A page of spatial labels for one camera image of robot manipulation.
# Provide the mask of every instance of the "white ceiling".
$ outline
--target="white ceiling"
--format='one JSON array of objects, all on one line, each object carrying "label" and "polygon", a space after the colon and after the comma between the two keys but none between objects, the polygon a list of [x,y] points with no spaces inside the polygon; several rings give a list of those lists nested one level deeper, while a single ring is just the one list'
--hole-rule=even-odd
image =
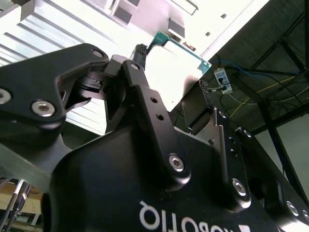
[{"label": "white ceiling", "polygon": [[[184,24],[185,40],[209,60],[268,1],[195,0],[199,11],[190,16],[170,0],[140,0],[130,23],[124,25],[86,0],[37,0],[33,15],[0,36],[0,66],[81,43],[91,43],[110,57],[129,57],[136,44],[148,45],[158,30],[167,33],[170,17]],[[69,112],[67,121],[104,134],[104,102],[92,100]]]}]

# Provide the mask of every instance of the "ceiling light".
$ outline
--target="ceiling light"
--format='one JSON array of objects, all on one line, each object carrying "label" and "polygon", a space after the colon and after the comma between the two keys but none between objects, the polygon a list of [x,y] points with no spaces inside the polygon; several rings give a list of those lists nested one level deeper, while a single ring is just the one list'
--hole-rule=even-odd
[{"label": "ceiling light", "polygon": [[198,7],[189,0],[171,0],[176,5],[178,5],[180,8],[188,12],[190,15],[193,15],[196,10],[198,10]]}]

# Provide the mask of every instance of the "mounting hole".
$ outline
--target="mounting hole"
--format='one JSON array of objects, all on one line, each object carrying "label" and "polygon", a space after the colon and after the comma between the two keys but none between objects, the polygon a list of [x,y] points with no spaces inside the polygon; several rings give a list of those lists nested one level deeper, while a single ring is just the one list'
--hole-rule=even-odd
[{"label": "mounting hole", "polygon": [[92,50],[93,55],[97,56],[97,57],[103,57],[103,53],[94,49]]},{"label": "mounting hole", "polygon": [[139,66],[135,63],[131,63],[131,67],[136,70],[140,69]]},{"label": "mounting hole", "polygon": [[232,142],[235,143],[235,140],[232,137],[228,137],[228,139]]},{"label": "mounting hole", "polygon": [[230,149],[230,151],[231,151],[232,155],[237,157],[237,153],[236,153],[236,151],[234,149]]},{"label": "mounting hole", "polygon": [[7,103],[9,100],[11,100],[11,98],[12,96],[7,90],[0,88],[0,104]]},{"label": "mounting hole", "polygon": [[209,139],[209,140],[208,140],[208,143],[209,143],[211,146],[214,146],[214,139]]},{"label": "mounting hole", "polygon": [[155,98],[150,98],[150,100],[151,100],[153,103],[158,103],[157,99],[155,99]]},{"label": "mounting hole", "polygon": [[114,90],[115,90],[115,87],[111,85],[103,87],[103,92],[107,94],[114,92]]},{"label": "mounting hole", "polygon": [[163,121],[163,120],[164,120],[163,116],[162,116],[162,115],[160,115],[160,114],[156,114],[156,117],[157,117],[159,120],[161,120],[161,121]]}]

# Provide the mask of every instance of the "blue cable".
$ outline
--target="blue cable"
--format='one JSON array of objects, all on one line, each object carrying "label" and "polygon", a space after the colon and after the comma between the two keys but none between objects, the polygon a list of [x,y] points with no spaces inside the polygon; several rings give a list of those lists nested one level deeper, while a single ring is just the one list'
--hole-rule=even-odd
[{"label": "blue cable", "polygon": [[241,70],[243,73],[249,75],[249,76],[254,76],[254,77],[265,77],[264,75],[262,74],[253,74],[253,73],[250,73],[250,72],[247,72],[247,71],[244,71],[239,65],[235,64],[234,62],[230,61],[230,60],[226,60],[226,59],[221,59],[221,60],[217,60],[217,62],[219,61],[222,61],[222,62],[225,62],[225,63],[230,63],[232,65],[234,65],[236,68],[238,68],[239,70]]}]

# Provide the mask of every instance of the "electronic component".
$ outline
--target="electronic component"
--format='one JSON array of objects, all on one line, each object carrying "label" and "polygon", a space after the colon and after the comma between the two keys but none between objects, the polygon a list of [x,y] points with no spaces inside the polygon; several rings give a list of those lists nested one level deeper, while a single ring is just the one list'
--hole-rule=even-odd
[{"label": "electronic component", "polygon": [[227,77],[227,74],[224,68],[217,69],[213,73],[217,79],[218,84],[226,86],[225,89],[222,89],[222,94],[233,92],[232,86],[230,84],[230,81],[228,80],[228,77]]}]

